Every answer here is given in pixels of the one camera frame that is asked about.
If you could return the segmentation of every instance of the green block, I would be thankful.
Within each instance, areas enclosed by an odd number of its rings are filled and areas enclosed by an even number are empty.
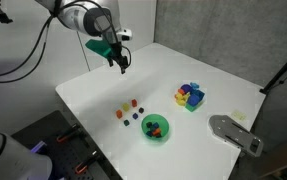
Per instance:
[[[189,103],[186,103],[185,108],[191,112],[193,112],[196,109],[196,106],[191,106]]]
[[[85,44],[85,46],[105,58],[108,58],[112,53],[110,45],[104,40],[98,41],[91,39]]]

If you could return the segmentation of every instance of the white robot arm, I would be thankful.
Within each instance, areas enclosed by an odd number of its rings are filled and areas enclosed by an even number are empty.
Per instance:
[[[132,32],[121,27],[118,0],[36,0],[51,13],[58,13],[57,18],[67,28],[82,32],[92,37],[103,37],[111,49],[108,58],[110,66],[114,60],[122,73],[128,67],[126,56],[122,56],[121,41],[132,39]]]

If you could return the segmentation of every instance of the white wall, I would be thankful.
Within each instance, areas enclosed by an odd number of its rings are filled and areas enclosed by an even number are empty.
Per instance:
[[[133,33],[133,40],[123,42],[123,44],[132,52],[153,43],[156,0],[119,0],[119,7],[122,27],[131,29]],[[83,34],[80,35],[90,69],[93,70],[107,64],[108,62],[104,58],[84,46],[91,38]]]
[[[135,51],[152,43],[156,0],[119,2],[121,24],[134,33],[133,41],[125,45]],[[14,23],[0,24],[0,72],[23,61],[49,16],[34,0],[3,0],[2,5]],[[80,35],[84,45],[90,37]],[[85,50],[91,70],[106,64],[105,59]],[[27,72],[36,63],[39,54],[40,50],[22,71],[8,77],[18,77]],[[62,102],[56,97],[55,87],[86,72],[88,68],[77,34],[54,20],[38,69],[19,82],[0,84],[0,131],[11,134],[60,109]]]

